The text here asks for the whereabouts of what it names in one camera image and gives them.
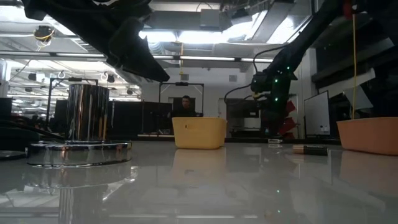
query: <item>yellow basket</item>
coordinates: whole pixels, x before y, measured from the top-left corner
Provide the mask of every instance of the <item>yellow basket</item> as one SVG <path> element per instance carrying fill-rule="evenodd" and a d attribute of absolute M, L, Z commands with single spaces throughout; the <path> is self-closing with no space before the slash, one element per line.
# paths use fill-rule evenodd
<path fill-rule="evenodd" d="M 226 120 L 173 118 L 175 145 L 181 149 L 217 149 L 224 144 Z"/>

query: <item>man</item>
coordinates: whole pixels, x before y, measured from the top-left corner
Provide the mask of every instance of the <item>man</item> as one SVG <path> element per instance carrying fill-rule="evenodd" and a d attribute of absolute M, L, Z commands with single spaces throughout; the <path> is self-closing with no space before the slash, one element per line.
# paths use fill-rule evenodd
<path fill-rule="evenodd" d="M 194 109 L 191 109 L 191 98 L 189 96 L 182 97 L 182 108 L 176 109 L 172 111 L 171 117 L 178 118 L 178 117 L 196 117 L 197 113 Z"/>

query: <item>metal cylinder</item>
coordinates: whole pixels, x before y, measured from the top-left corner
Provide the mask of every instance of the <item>metal cylinder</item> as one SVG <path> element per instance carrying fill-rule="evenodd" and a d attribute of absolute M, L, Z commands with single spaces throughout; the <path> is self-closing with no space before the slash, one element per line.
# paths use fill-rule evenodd
<path fill-rule="evenodd" d="M 67 130 L 71 142 L 104 141 L 108 115 L 109 90 L 94 85 L 69 87 Z"/>

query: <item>peach plastic bin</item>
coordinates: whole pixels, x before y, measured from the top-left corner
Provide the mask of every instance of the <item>peach plastic bin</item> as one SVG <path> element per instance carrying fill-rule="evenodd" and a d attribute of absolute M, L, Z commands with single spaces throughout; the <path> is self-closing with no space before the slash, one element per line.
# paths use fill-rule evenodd
<path fill-rule="evenodd" d="M 337 122 L 343 148 L 398 155 L 398 118 L 366 118 Z"/>
<path fill-rule="evenodd" d="M 217 149 L 224 144 L 226 120 L 173 118 L 175 145 L 181 149 Z"/>

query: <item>marker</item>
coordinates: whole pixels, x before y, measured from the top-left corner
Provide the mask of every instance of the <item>marker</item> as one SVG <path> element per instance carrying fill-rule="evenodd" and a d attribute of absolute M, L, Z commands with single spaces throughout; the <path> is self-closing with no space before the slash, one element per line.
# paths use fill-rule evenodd
<path fill-rule="evenodd" d="M 303 146 L 294 145 L 294 154 L 314 155 L 314 156 L 327 156 L 328 148 L 326 146 Z"/>

